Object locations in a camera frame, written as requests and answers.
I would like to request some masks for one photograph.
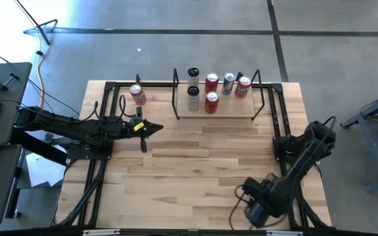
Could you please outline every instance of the black metal frame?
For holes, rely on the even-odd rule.
[[[259,83],[253,83],[255,78],[258,78],[258,81]],[[259,112],[262,111],[263,107],[265,107],[265,101],[264,101],[264,96],[263,96],[263,84],[262,84],[262,78],[261,78],[261,71],[259,69],[256,69],[256,72],[255,74],[253,75],[252,77],[252,81],[251,81],[251,84],[252,84],[252,88],[253,89],[260,89],[261,90],[261,99],[262,99],[262,105],[261,107],[259,108],[258,111],[255,112],[255,115],[253,117],[250,118],[250,120],[254,121],[256,116],[259,114]],[[176,109],[176,102],[175,102],[175,94],[176,94],[176,89],[177,89],[177,86],[179,85],[179,77],[177,75],[177,70],[176,68],[173,69],[173,84],[172,84],[172,93],[171,93],[171,105],[173,107],[173,111],[175,112],[175,115],[176,115],[176,119],[180,119],[179,115],[177,114],[177,109]]]
[[[252,81],[254,78],[258,77],[258,83],[252,83],[252,89],[260,89],[261,91],[261,98],[262,98],[262,106],[260,109],[256,112],[255,116],[251,118],[251,120],[254,120],[256,116],[260,113],[260,111],[264,107],[264,95],[263,95],[263,89],[266,89],[269,94],[269,102],[270,102],[270,107],[271,107],[271,115],[272,115],[272,122],[274,126],[274,132],[275,136],[279,137],[281,136],[280,132],[280,126],[279,126],[279,121],[278,121],[278,114],[276,111],[276,103],[275,103],[275,97],[274,97],[274,92],[278,93],[278,99],[280,101],[281,105],[281,112],[282,112],[282,119],[283,119],[283,125],[285,129],[285,134],[290,134],[290,127],[289,127],[289,121],[288,121],[288,114],[287,114],[287,109],[285,106],[285,100],[284,100],[284,92],[282,88],[281,83],[262,83],[261,79],[261,74],[259,69],[256,70]],[[177,114],[177,109],[175,106],[175,96],[176,96],[176,87],[177,84],[179,83],[179,75],[177,73],[177,70],[173,70],[173,82],[144,82],[144,81],[138,81],[142,87],[165,87],[165,88],[172,88],[172,102],[171,105],[173,107],[173,111],[175,112],[176,118],[180,119],[179,115]],[[107,106],[107,100],[109,97],[109,93],[111,91],[114,92],[113,94],[113,100],[112,100],[112,106],[110,110],[110,115],[113,115],[116,111],[116,104],[117,104],[117,98],[119,97],[119,89],[121,87],[130,87],[131,85],[135,84],[134,82],[106,82],[104,85],[104,94],[103,94],[103,99],[102,99],[102,105],[100,108],[100,115],[103,116],[106,112],[106,106]],[[281,169],[281,174],[285,175],[287,174],[287,165],[284,162],[284,160],[278,160],[280,164],[280,169]],[[85,189],[84,192],[88,189],[88,187],[91,185],[91,180],[93,179],[93,174],[95,171],[95,160],[90,160],[90,165],[89,169],[87,172],[87,179],[85,182]],[[97,214],[98,214],[98,206],[100,205],[100,196],[101,196],[101,190],[102,190],[102,183],[98,186],[96,195],[94,197],[94,205],[91,213],[91,219],[89,221],[89,226],[94,226],[96,225],[97,221]],[[301,187],[299,186],[299,191],[298,191],[298,196],[303,196],[301,192]],[[84,206],[83,210],[79,214],[78,218],[78,225],[84,225],[85,221],[85,213],[87,211],[87,207]],[[308,226],[307,222],[307,217],[306,214],[302,208],[301,205],[299,205],[299,211],[300,211],[300,217],[301,217],[301,225],[302,226]],[[298,227],[299,225],[295,221],[294,217],[294,212],[293,209],[291,208],[290,211],[288,212],[288,219],[289,219],[289,225],[290,227]]]
[[[46,25],[47,25],[47,24],[50,24],[50,23],[54,22],[53,27],[51,27],[51,29],[49,29],[49,30],[47,31],[47,33],[53,33],[53,32],[54,32],[53,29],[56,27],[56,25],[57,25],[57,23],[58,23],[58,20],[57,20],[57,19],[54,19],[54,20],[49,20],[48,22],[45,22],[45,23],[42,23],[42,24],[38,24],[38,23],[34,20],[34,18],[31,16],[31,14],[26,10],[26,8],[24,8],[24,6],[23,6],[23,4],[21,4],[20,0],[15,0],[15,1],[17,2],[18,6],[24,11],[24,13],[27,14],[28,18],[34,23],[34,26],[35,26],[35,27],[32,28],[32,29],[26,29],[26,30],[24,30],[23,33],[30,33],[30,32],[32,32],[32,31],[37,31],[37,30],[38,30],[39,32],[37,32],[37,33],[40,33],[40,34],[42,35],[42,37],[43,37],[43,40],[45,40],[46,44],[47,44],[47,45],[50,45],[51,42],[47,39],[46,34],[45,34],[45,32],[44,32],[44,29],[46,28]]]
[[[0,231],[0,236],[82,236],[84,232],[94,230],[91,226],[54,226],[33,229]],[[110,229],[115,235],[148,235],[148,236],[378,236],[377,233],[362,233],[338,229],[316,229],[310,227],[295,227],[291,231],[278,230],[222,230],[222,229]]]
[[[51,160],[59,165],[67,166],[67,154],[51,145],[34,138],[27,132],[13,128],[11,144],[20,144],[24,149],[36,153],[48,160]]]
[[[17,188],[18,185],[18,180],[20,179],[20,174],[22,171],[22,166],[24,159],[26,158],[26,150],[23,149],[20,154],[20,160],[18,161],[17,164],[17,169],[16,172],[14,173],[14,181],[12,182],[11,186],[11,192],[9,195],[9,200],[7,203],[7,209],[5,211],[5,218],[14,218],[14,217],[19,217],[18,213],[16,213],[16,207],[17,207],[17,202],[18,202],[18,197],[20,196],[20,190]]]

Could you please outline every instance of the silver can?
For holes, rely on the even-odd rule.
[[[224,82],[222,83],[222,93],[224,95],[230,95],[233,89],[234,81],[236,78],[233,73],[226,73],[224,75]]]
[[[188,88],[192,86],[198,87],[200,85],[200,71],[197,68],[190,68],[188,75]]]
[[[197,111],[200,108],[200,90],[196,86],[188,88],[188,107],[190,111]]]

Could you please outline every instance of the wooden table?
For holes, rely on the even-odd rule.
[[[89,81],[81,118],[92,112],[94,101],[101,102],[104,84],[105,81]],[[119,93],[126,96],[126,113],[134,114],[136,106],[128,89],[121,88]],[[171,106],[171,88],[144,90],[148,99],[143,106],[144,118],[164,125],[164,129],[147,140],[147,153],[140,151],[139,139],[115,141],[96,226],[230,229],[228,217],[237,202],[235,187],[247,177],[261,181],[269,172],[280,175],[271,145],[274,130],[268,94],[265,93],[264,109],[254,121],[177,120]],[[300,85],[283,83],[283,93],[291,132],[300,135],[308,124]],[[261,100],[258,89],[253,91],[253,97]],[[276,102],[280,114],[278,98]],[[67,216],[83,194],[88,165],[88,161],[81,160],[68,169],[58,202],[57,222]],[[317,215],[331,225],[322,181],[315,168],[302,181],[302,188]],[[87,208],[86,221],[92,204],[93,200]],[[250,226],[243,209],[240,204],[232,217],[236,229]],[[271,217],[268,223],[275,220]],[[273,228],[288,229],[287,219]]]

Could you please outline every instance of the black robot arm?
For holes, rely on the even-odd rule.
[[[141,107],[137,107],[136,115],[131,116],[129,122],[116,115],[99,118],[79,120],[57,115],[39,107],[26,107],[18,110],[14,125],[22,131],[45,130],[59,134],[77,140],[79,145],[93,151],[108,147],[111,140],[141,138],[141,150],[147,152],[145,138],[163,128],[163,125],[143,119]]]
[[[291,207],[298,186],[316,161],[331,154],[335,145],[335,132],[325,124],[315,121],[309,124],[303,135],[286,136],[274,139],[276,154],[290,153],[297,160],[288,173],[279,178],[270,173],[261,183],[248,178],[243,190],[250,197],[245,215],[257,228],[263,227],[269,216],[275,218],[286,214]]]

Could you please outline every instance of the white can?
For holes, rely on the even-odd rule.
[[[200,85],[200,71],[197,68],[190,68],[188,70],[188,88],[195,86],[199,87]]]
[[[190,111],[197,111],[200,108],[200,90],[196,86],[188,88],[188,107]]]

